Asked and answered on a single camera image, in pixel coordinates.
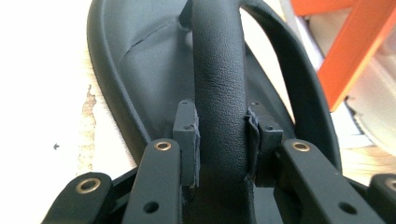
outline orange chair frame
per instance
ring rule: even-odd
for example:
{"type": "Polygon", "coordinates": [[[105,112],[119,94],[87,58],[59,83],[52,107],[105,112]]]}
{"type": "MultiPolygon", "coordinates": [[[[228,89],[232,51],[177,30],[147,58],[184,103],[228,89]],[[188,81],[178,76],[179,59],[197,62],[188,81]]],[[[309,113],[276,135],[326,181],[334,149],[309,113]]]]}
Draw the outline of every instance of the orange chair frame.
{"type": "Polygon", "coordinates": [[[297,16],[352,7],[318,70],[329,108],[334,111],[396,24],[396,0],[291,0],[291,3],[297,16]]]}

